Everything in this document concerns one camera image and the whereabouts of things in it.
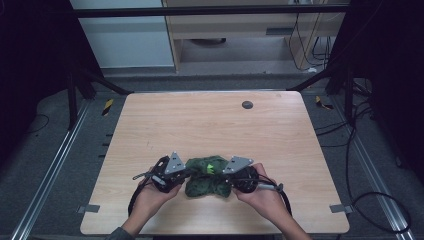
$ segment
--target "wooden table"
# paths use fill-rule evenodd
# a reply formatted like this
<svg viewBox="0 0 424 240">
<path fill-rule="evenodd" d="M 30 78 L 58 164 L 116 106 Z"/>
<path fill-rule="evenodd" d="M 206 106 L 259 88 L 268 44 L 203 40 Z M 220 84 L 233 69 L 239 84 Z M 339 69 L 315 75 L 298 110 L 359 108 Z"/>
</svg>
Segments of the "wooden table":
<svg viewBox="0 0 424 240">
<path fill-rule="evenodd" d="M 253 108 L 242 103 L 251 101 Z M 308 233 L 344 233 L 344 213 L 298 92 L 143 93 L 127 97 L 86 212 L 84 234 L 109 234 L 127 218 L 138 181 L 160 157 L 177 151 L 183 162 L 220 155 L 252 158 L 285 186 L 294 218 Z M 141 234 L 275 234 L 270 222 L 231 195 L 189 199 L 184 187 Z"/>
</svg>

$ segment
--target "green cloth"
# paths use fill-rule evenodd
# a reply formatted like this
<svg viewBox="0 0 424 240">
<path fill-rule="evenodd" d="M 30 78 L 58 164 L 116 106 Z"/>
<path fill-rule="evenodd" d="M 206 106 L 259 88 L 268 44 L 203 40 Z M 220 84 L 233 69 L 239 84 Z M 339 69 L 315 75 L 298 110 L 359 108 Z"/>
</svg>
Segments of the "green cloth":
<svg viewBox="0 0 424 240">
<path fill-rule="evenodd" d="M 227 198 L 231 193 L 231 186 L 222 175 L 227 164 L 228 161 L 220 156 L 189 159 L 186 168 L 191 170 L 191 177 L 186 185 L 186 195 L 200 197 L 217 194 Z"/>
</svg>

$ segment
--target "white cabinet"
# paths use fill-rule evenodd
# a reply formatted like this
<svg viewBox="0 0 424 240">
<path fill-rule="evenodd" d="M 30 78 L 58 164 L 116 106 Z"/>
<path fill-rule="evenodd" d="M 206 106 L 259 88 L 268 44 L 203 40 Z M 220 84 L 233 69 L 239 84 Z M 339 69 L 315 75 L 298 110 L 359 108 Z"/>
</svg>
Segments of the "white cabinet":
<svg viewBox="0 0 424 240">
<path fill-rule="evenodd" d="M 74 9 L 162 7 L 160 0 L 71 0 Z M 102 69 L 173 67 L 164 17 L 86 18 L 80 23 Z"/>
</svg>

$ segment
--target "human hand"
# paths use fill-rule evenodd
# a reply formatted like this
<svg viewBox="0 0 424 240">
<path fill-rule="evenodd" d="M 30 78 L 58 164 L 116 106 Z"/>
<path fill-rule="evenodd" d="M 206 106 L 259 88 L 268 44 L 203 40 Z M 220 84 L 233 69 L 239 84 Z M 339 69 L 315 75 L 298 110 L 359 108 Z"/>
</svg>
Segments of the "human hand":
<svg viewBox="0 0 424 240">
<path fill-rule="evenodd" d="M 261 163 L 252 165 L 259 175 L 266 175 Z M 305 239 L 310 240 L 310 236 L 300 227 L 294 218 L 287 211 L 286 206 L 277 191 L 256 188 L 252 193 L 242 193 L 233 188 L 237 198 L 253 207 L 262 217 L 268 219 L 283 233 L 285 239 Z"/>
<path fill-rule="evenodd" d="M 153 217 L 164 203 L 177 196 L 181 184 L 174 187 L 169 193 L 160 192 L 149 179 L 135 200 L 131 215 L 122 225 L 122 228 L 133 237 L 140 233 L 147 221 Z"/>
<path fill-rule="evenodd" d="M 268 177 L 261 163 L 254 164 L 252 167 L 256 169 L 258 174 Z M 274 217 L 281 217 L 281 215 L 289 214 L 281 199 L 281 195 L 276 191 L 256 188 L 252 193 L 242 193 L 233 188 L 233 192 L 240 201 L 249 204 L 262 217 L 270 221 L 272 221 Z"/>
</svg>

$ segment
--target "aluminum rail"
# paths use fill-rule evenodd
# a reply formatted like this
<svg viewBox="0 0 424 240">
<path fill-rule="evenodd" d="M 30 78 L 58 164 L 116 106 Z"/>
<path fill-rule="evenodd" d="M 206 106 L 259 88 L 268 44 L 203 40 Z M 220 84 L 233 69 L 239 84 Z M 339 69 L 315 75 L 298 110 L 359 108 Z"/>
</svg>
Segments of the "aluminum rail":
<svg viewBox="0 0 424 240">
<path fill-rule="evenodd" d="M 101 18 L 101 17 L 152 17 L 184 15 L 272 14 L 272 13 L 338 13 L 364 11 L 372 5 L 349 4 L 309 5 L 249 5 L 249 6 L 203 6 L 203 7 L 157 7 L 75 9 L 71 11 L 48 11 L 53 17 Z"/>
<path fill-rule="evenodd" d="M 69 150 L 71 149 L 72 144 L 74 143 L 82 123 L 84 122 L 89 105 L 89 100 L 83 102 L 78 121 L 76 122 L 74 128 L 67 132 L 62 144 L 59 147 L 59 150 L 56 153 L 55 158 L 53 159 L 52 164 L 50 165 L 43 181 L 40 184 L 40 187 L 38 188 L 18 226 L 12 233 L 12 240 L 25 240 L 28 238 L 31 229 L 34 226 L 34 223 L 37 220 L 37 217 L 40 214 L 40 211 L 43 208 L 47 197 L 49 196 L 50 190 L 53 187 L 57 176 L 59 175 L 60 169 L 65 162 L 65 159 L 69 153 Z"/>
</svg>

